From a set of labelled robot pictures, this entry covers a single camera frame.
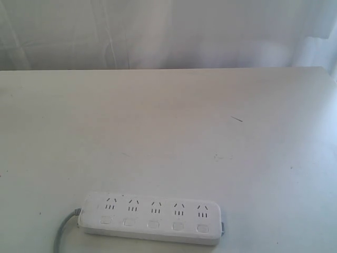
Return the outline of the white five-outlet power strip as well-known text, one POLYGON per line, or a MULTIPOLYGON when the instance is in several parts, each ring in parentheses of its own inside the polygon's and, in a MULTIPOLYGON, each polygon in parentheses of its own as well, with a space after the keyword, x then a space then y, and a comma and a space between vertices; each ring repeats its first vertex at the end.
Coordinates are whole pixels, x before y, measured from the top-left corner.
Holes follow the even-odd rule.
POLYGON ((213 201, 90 192, 78 225, 85 233, 123 238, 217 245, 224 235, 213 201))

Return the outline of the white curtain backdrop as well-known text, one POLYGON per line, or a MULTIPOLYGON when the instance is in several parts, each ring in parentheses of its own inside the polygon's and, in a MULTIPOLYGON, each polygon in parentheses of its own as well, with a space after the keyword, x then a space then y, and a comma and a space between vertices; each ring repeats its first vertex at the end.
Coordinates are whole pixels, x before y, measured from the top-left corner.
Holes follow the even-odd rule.
POLYGON ((1 1, 2 70, 336 65, 336 1, 1 1))

